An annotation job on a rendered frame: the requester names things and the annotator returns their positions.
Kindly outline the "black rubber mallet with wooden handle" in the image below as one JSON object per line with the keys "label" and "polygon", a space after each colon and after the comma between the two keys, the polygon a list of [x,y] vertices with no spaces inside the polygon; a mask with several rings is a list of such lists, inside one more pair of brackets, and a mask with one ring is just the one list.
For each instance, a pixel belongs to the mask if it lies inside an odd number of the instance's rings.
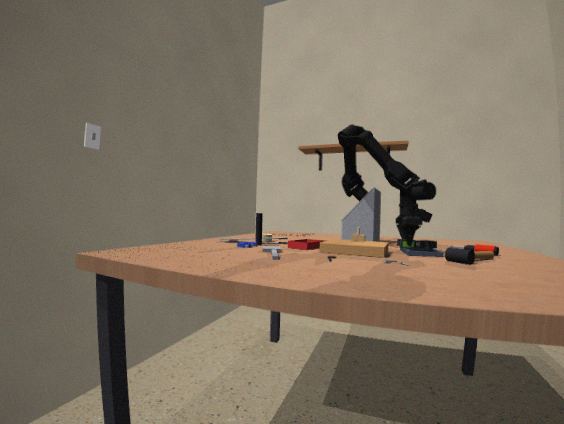
{"label": "black rubber mallet with wooden handle", "polygon": [[473,264],[475,259],[492,259],[493,257],[494,253],[492,251],[473,251],[450,247],[445,251],[445,259],[447,261],[470,265]]}

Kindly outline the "black cylinder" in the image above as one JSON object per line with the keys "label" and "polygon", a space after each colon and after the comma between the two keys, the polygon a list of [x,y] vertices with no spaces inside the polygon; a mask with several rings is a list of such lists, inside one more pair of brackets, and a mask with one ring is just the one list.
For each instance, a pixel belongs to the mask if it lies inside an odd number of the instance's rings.
{"label": "black cylinder", "polygon": [[262,219],[263,213],[256,213],[256,241],[257,245],[262,245]]}

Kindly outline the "grey metal bar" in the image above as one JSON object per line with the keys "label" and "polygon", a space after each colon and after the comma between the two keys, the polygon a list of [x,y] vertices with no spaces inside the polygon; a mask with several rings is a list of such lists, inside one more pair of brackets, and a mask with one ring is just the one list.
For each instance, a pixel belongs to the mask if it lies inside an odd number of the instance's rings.
{"label": "grey metal bar", "polygon": [[[238,242],[250,242],[250,241],[238,241],[236,239],[255,239],[255,238],[229,238],[229,239],[220,239],[220,241],[222,242],[232,242],[232,243],[238,243]],[[288,239],[288,237],[280,237],[280,238],[262,238],[262,239]],[[228,241],[227,241],[228,240]],[[232,240],[232,241],[231,241]],[[269,244],[288,244],[288,242],[279,242],[279,243],[274,243],[274,242],[262,242],[262,243],[269,243]]]}

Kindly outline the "light brown wooden board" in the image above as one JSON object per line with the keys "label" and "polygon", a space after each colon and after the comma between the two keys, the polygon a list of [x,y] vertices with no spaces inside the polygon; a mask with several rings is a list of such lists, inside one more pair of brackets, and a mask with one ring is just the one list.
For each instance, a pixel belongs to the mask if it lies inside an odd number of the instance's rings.
{"label": "light brown wooden board", "polygon": [[381,257],[388,253],[388,242],[377,242],[368,245],[357,245],[360,241],[331,239],[320,242],[320,253]]}

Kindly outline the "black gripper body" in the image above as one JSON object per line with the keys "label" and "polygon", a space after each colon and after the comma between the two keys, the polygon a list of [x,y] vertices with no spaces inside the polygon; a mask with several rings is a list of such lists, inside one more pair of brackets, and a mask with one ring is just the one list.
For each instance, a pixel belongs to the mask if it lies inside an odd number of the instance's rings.
{"label": "black gripper body", "polygon": [[399,225],[406,226],[418,226],[422,225],[422,219],[420,217],[414,217],[415,207],[418,207],[416,201],[400,201],[400,215],[396,218],[396,223]]}

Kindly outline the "red shallow tray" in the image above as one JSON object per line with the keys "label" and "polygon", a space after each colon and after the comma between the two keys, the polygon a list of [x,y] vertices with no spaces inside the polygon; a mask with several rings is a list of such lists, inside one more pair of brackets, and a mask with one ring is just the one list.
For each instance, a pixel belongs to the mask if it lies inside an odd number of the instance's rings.
{"label": "red shallow tray", "polygon": [[301,249],[301,250],[317,249],[320,248],[320,242],[324,242],[324,240],[313,240],[313,239],[291,240],[288,241],[288,248]]}

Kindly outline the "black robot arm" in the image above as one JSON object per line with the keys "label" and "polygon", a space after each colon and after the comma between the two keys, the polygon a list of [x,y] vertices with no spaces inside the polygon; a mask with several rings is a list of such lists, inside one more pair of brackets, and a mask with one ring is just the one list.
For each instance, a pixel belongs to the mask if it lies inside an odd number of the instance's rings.
{"label": "black robot arm", "polygon": [[[342,177],[342,186],[348,197],[353,195],[360,201],[367,194],[367,191],[362,187],[364,182],[361,180],[361,175],[356,171],[356,145],[363,146],[382,167],[389,184],[401,190],[400,201],[431,200],[435,197],[435,185],[427,182],[426,179],[418,181],[420,177],[401,162],[395,161],[373,137],[372,132],[361,126],[351,124],[338,133],[338,140],[344,149],[345,174]],[[409,180],[410,178],[411,180]],[[404,184],[406,181],[408,182]],[[420,217],[428,223],[433,215],[418,207],[415,207],[414,213],[414,217]]]}

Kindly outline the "red-handled screwdriver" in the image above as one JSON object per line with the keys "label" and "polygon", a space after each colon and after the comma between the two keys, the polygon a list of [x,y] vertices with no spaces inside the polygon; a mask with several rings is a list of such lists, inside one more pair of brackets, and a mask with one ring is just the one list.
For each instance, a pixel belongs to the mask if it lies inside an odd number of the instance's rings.
{"label": "red-handled screwdriver", "polygon": [[476,244],[475,246],[474,245],[467,245],[467,246],[464,246],[464,247],[450,245],[449,247],[463,248],[463,249],[466,249],[466,250],[473,250],[473,251],[492,251],[494,253],[494,256],[499,254],[499,248],[498,247],[489,246],[489,245],[478,245],[478,244]]}

